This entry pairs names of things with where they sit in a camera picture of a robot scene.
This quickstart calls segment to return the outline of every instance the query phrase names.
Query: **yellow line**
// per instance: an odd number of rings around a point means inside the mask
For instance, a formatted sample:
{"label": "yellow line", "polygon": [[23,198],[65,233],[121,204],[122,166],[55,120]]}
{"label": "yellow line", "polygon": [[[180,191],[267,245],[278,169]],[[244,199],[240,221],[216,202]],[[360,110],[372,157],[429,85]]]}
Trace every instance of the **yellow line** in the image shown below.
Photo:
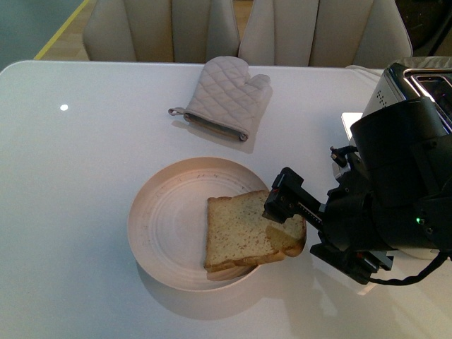
{"label": "yellow line", "polygon": [[73,19],[76,18],[76,16],[81,12],[81,10],[87,5],[88,2],[90,2],[90,0],[83,0],[81,5],[77,7],[77,9],[71,14],[71,16],[69,16],[68,20],[66,20],[66,22],[57,30],[54,36],[50,38],[50,40],[47,42],[47,44],[44,45],[39,53],[36,54],[35,60],[40,60],[44,56],[44,54],[47,53],[50,47],[52,47],[52,45],[58,40],[61,34],[63,34],[67,27],[72,23]]}

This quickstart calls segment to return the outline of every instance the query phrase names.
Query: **cable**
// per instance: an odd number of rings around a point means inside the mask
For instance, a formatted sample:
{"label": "cable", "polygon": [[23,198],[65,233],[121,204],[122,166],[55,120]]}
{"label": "cable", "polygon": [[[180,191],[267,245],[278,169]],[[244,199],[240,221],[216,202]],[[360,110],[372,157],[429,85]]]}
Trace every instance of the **cable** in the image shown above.
{"label": "cable", "polygon": [[439,252],[435,259],[432,260],[432,262],[424,268],[418,275],[406,277],[403,280],[399,279],[389,279],[389,280],[382,280],[382,279],[374,279],[369,278],[369,282],[376,283],[380,285],[390,285],[390,286],[407,286],[412,285],[415,283],[418,283],[419,281],[423,280],[425,277],[427,277],[431,272],[436,270],[439,266],[441,266],[444,261],[447,260],[447,258],[452,257],[451,252]]}

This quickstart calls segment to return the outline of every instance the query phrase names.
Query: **bread slice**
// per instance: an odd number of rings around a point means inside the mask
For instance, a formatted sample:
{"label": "bread slice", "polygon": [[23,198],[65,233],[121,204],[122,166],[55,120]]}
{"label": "bread slice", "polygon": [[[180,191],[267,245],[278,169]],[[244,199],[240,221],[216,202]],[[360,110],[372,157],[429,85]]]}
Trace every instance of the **bread slice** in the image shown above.
{"label": "bread slice", "polygon": [[306,242],[306,222],[296,215],[278,224],[262,216],[268,191],[208,199],[204,268],[218,272],[255,266],[299,255]]}

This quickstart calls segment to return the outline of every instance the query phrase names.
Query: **chair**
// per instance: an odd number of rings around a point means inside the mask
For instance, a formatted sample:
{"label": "chair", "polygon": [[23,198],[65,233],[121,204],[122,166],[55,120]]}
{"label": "chair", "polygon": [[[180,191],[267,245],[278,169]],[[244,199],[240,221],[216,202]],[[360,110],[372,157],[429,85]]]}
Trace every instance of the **chair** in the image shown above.
{"label": "chair", "polygon": [[385,68],[411,56],[394,0],[255,0],[239,49],[253,65]]}
{"label": "chair", "polygon": [[83,32],[96,61],[205,63],[239,43],[232,0],[97,0]]}

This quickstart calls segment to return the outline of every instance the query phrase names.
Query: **oven mitt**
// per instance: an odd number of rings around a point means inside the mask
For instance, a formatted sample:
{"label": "oven mitt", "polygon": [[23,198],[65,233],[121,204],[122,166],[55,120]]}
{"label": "oven mitt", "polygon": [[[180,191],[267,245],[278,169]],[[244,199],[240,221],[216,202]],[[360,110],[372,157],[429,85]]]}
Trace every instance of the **oven mitt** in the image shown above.
{"label": "oven mitt", "polygon": [[233,56],[219,56],[206,63],[195,93],[186,109],[169,114],[184,115],[188,122],[246,141],[253,120],[265,111],[272,95],[270,78],[250,78],[248,64]]}

